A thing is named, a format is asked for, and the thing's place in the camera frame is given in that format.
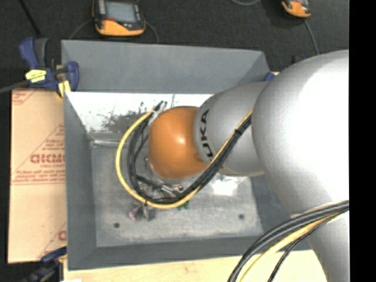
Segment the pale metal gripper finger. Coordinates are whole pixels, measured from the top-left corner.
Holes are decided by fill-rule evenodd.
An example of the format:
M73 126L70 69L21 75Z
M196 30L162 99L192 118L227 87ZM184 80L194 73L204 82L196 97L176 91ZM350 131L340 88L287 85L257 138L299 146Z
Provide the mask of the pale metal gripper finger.
M156 216L156 209L148 204L143 205L143 216L147 221L151 221Z
M133 202L128 212L128 217L131 220L141 220L144 217L143 205L141 203Z

